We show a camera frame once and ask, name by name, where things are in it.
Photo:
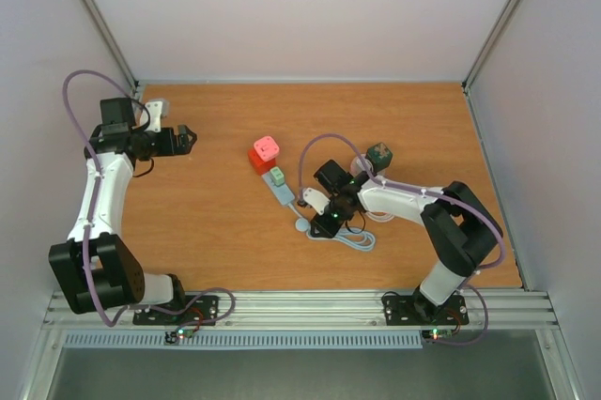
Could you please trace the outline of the light blue power strip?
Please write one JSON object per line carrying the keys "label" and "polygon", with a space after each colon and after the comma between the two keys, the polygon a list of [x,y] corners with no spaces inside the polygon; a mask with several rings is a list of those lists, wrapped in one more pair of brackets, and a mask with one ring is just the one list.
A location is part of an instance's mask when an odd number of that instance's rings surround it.
{"label": "light blue power strip", "polygon": [[291,203],[295,202],[296,196],[291,191],[291,189],[287,186],[286,183],[284,183],[281,186],[276,186],[273,183],[269,173],[262,175],[261,178],[263,179],[263,181],[268,186],[271,193],[274,195],[274,197],[276,198],[276,200],[278,201],[278,203],[281,206],[287,207]]}

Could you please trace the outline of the green small plug charger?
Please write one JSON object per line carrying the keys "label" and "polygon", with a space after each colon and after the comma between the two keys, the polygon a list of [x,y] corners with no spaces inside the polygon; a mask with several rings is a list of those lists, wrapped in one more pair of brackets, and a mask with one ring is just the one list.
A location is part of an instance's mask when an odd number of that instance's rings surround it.
{"label": "green small plug charger", "polygon": [[285,184],[285,174],[280,167],[272,167],[269,171],[269,175],[274,186],[280,187]]}

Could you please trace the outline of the red cube plug adapter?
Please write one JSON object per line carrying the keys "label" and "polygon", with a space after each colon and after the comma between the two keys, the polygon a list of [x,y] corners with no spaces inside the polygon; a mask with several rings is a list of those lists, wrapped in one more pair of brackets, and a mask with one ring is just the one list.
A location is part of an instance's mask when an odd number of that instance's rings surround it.
{"label": "red cube plug adapter", "polygon": [[273,167],[276,166],[276,159],[273,158],[269,161],[263,161],[258,153],[250,148],[248,150],[248,160],[254,171],[261,177],[269,172]]}

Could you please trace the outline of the pink cube plug adapter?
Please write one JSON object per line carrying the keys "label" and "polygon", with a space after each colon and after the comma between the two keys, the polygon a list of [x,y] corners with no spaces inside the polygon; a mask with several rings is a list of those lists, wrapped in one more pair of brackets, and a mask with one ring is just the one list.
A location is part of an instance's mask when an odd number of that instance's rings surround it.
{"label": "pink cube plug adapter", "polygon": [[253,143],[253,148],[257,156],[263,162],[274,160],[280,153],[280,147],[275,139],[270,135],[265,135]]}

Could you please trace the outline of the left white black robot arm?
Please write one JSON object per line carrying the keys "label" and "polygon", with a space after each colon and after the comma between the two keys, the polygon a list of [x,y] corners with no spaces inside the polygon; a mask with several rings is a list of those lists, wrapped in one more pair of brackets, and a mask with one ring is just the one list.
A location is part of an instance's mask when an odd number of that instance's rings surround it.
{"label": "left white black robot arm", "polygon": [[169,103],[151,100],[138,125],[127,98],[102,100],[101,123],[85,149],[87,179],[76,222],[65,242],[49,251],[49,263],[71,311],[77,315],[135,304],[155,305],[168,323],[189,312],[189,300],[173,274],[149,274],[122,239],[128,186],[137,162],[187,155],[197,136],[185,125],[164,127]]}

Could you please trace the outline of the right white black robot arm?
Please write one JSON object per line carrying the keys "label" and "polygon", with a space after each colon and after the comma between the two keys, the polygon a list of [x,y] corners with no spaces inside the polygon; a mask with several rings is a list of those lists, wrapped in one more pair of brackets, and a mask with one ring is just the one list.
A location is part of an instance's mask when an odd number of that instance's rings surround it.
{"label": "right white black robot arm", "polygon": [[322,165],[315,178],[324,190],[302,188],[300,202],[316,212],[310,231],[318,238],[334,238],[357,213],[390,214],[424,227],[438,262],[408,303],[424,324],[446,313],[450,297],[502,244],[500,226],[462,182],[422,188],[370,169],[353,176],[333,160]]}

